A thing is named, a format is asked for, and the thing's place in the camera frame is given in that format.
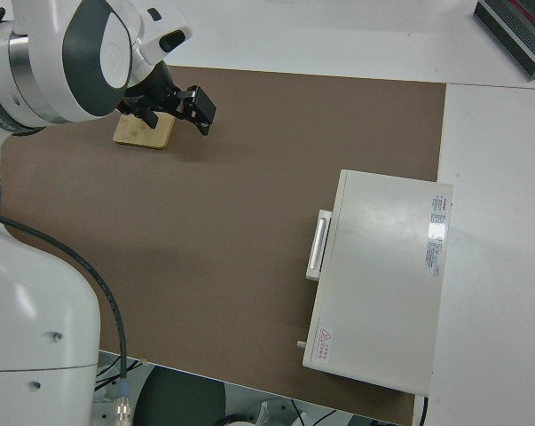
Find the gray electronic device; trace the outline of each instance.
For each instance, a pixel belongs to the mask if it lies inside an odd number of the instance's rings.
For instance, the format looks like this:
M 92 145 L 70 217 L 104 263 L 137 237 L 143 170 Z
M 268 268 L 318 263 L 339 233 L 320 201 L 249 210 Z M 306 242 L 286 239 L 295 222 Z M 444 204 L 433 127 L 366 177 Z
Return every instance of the gray electronic device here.
M 428 396 L 451 204 L 450 185 L 342 171 L 306 367 Z
M 535 0 L 480 0 L 474 16 L 535 79 Z

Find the brown mat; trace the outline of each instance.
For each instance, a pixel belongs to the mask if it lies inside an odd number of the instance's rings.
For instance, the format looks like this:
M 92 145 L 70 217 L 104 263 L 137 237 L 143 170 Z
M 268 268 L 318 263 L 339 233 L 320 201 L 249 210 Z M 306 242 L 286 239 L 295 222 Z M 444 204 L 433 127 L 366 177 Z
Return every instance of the brown mat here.
M 316 292 L 304 274 L 317 214 L 332 208 L 340 169 L 436 180 L 445 86 L 175 77 L 216 102 L 207 138 L 177 122 L 165 151 L 119 146 L 117 114 L 11 138 L 3 214 L 92 261 L 122 307 L 130 356 L 410 424 L 412 395 L 303 367 L 296 341 Z M 105 302 L 101 347 L 118 350 Z

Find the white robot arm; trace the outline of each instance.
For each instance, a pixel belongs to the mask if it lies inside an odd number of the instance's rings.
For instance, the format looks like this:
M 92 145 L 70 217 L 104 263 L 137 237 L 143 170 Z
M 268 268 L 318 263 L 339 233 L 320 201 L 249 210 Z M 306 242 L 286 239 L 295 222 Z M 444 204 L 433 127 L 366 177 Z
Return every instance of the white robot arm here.
M 166 112 L 208 133 L 214 104 L 198 86 L 181 91 L 162 61 L 192 34 L 172 1 L 12 0 L 12 8 L 14 21 L 0 9 L 0 146 L 11 134 L 116 108 L 151 127 L 154 112 Z M 88 425 L 98 339 L 88 282 L 0 227 L 0 424 Z M 116 408 L 116 424 L 129 424 L 126 401 Z
M 164 111 L 207 133 L 214 105 L 200 88 L 182 92 L 162 63 L 192 31 L 174 3 L 150 5 L 12 0 L 14 21 L 0 13 L 0 128 L 26 134 L 119 107 L 151 127 L 152 111 Z

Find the black cable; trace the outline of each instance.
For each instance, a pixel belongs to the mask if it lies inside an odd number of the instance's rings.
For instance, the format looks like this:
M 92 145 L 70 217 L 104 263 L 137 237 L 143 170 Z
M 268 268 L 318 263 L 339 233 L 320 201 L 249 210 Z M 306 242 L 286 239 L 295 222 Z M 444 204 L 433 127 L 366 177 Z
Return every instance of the black cable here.
M 137 367 L 135 367 L 137 364 L 139 364 L 139 361 L 137 361 L 137 360 L 131 362 L 131 365 L 127 367 L 127 371 L 131 371 L 132 369 L 137 368 Z M 98 380 L 96 380 L 96 383 L 102 383 L 102 382 L 105 382 L 107 380 L 114 380 L 114 379 L 116 379 L 118 377 L 119 377 L 119 375 L 112 375 L 111 377 L 105 377 L 105 378 L 102 378 L 102 379 L 98 379 Z
M 36 238 L 39 238 L 43 241 L 48 242 L 49 244 L 56 247 L 57 249 L 62 250 L 64 253 L 72 257 L 78 264 L 80 264 L 98 283 L 99 287 L 104 292 L 104 295 L 106 295 L 106 299 L 109 302 L 109 305 L 111 306 L 111 310 L 114 313 L 114 317 L 115 317 L 115 323 L 117 326 L 117 334 L 119 336 L 119 352 L 120 352 L 120 358 L 121 358 L 120 377 L 122 379 L 127 377 L 127 344 L 125 342 L 125 329 L 123 328 L 122 315 L 119 312 L 119 306 L 117 306 L 117 302 L 115 301 L 114 295 L 112 294 L 111 290 L 109 289 L 109 286 L 106 284 L 104 279 L 101 278 L 101 275 L 99 275 L 98 271 L 96 271 L 88 261 L 86 261 L 83 257 L 78 255 L 69 246 L 52 238 L 50 235 L 46 233 L 42 233 L 40 231 L 37 231 L 34 228 L 31 228 L 30 226 L 20 224 L 19 222 L 16 222 L 14 220 L 11 220 L 2 216 L 0 216 L 0 224 L 8 225 L 13 228 L 19 229 L 24 233 L 33 235 Z
M 296 415 L 299 416 L 299 420 L 301 421 L 302 426 L 304 426 L 304 420 L 303 420 L 303 417 L 301 416 L 301 412 L 299 411 L 299 409 L 296 407 L 296 404 L 295 404 L 295 400 L 294 400 L 294 399 L 291 399 L 291 404 L 293 404 L 293 407 L 295 408 L 295 411 L 296 411 Z
M 423 412 L 421 414 L 421 421 L 419 422 L 419 426 L 424 426 L 425 424 L 425 418 L 427 417 L 428 407 L 429 407 L 429 399 L 425 397 L 425 400 L 423 401 Z
M 109 367 L 106 367 L 104 368 L 103 370 L 101 370 L 99 373 L 96 374 L 96 377 L 100 377 L 101 375 L 104 375 L 105 373 L 107 373 L 109 370 L 111 370 L 111 367 L 113 367 L 115 364 L 117 364 L 117 361 L 119 361 L 121 357 L 117 357 L 114 362 L 112 362 Z
M 295 411 L 297 413 L 297 415 L 299 416 L 299 420 L 301 421 L 301 424 L 302 426 L 305 426 L 304 425 L 304 420 L 301 416 L 301 412 L 299 411 L 299 409 L 297 408 L 296 404 L 295 404 L 295 400 L 294 399 L 291 399 L 291 404 L 293 404 L 293 407 L 295 408 Z M 326 419 L 327 417 L 330 417 L 332 414 L 334 414 L 336 412 L 336 410 L 332 410 L 330 413 L 326 414 L 326 415 L 323 415 L 322 417 L 320 417 L 317 421 L 315 421 L 312 426 L 316 426 L 317 424 L 319 424 L 320 422 L 322 422 L 324 419 Z
M 142 365 L 143 365 L 142 363 L 135 361 L 133 364 L 129 366 L 129 368 L 127 368 L 127 371 L 128 372 L 133 371 L 135 368 L 139 368 Z M 102 388 L 105 388 L 109 383 L 112 383 L 115 379 L 118 379 L 118 378 L 119 378 L 119 375 L 112 375 L 111 377 L 107 377 L 106 379 L 97 380 L 96 383 L 99 383 L 99 385 L 95 387 L 94 392 L 99 391 Z
M 326 419 L 327 417 L 330 417 L 332 414 L 334 414 L 336 412 L 336 410 L 332 410 L 330 413 L 328 413 L 327 415 L 323 415 L 322 417 L 320 417 L 317 421 L 315 421 L 312 426 L 316 426 L 317 424 L 319 424 L 320 422 L 322 422 L 324 419 Z

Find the wooden block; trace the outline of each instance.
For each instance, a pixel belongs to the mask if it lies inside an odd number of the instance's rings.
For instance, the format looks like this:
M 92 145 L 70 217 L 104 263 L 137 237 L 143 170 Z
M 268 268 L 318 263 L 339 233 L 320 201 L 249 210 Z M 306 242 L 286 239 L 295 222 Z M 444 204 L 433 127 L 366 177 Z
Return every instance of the wooden block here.
M 141 146 L 143 148 L 163 149 L 169 143 L 170 132 L 175 117 L 166 113 L 156 113 L 159 117 L 157 127 L 151 129 L 143 120 L 133 114 L 122 115 L 117 123 L 114 141 L 122 145 Z

